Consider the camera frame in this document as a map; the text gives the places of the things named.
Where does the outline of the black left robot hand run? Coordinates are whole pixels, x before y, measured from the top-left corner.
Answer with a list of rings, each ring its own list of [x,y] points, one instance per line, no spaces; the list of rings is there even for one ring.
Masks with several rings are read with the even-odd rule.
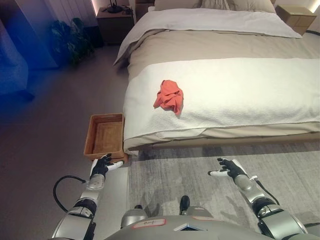
[[[102,175],[106,177],[106,173],[108,171],[113,171],[124,164],[123,160],[120,160],[118,162],[112,162],[111,156],[111,153],[107,153],[103,155],[101,158],[96,158],[93,161],[90,171],[90,179],[94,175]]]

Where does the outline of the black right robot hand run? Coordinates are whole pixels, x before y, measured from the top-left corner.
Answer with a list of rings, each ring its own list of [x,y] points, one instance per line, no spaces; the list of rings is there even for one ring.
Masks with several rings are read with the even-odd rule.
[[[248,176],[245,169],[236,159],[217,158],[218,163],[221,165],[220,170],[208,171],[208,175],[212,177],[231,177],[233,180],[240,175]]]

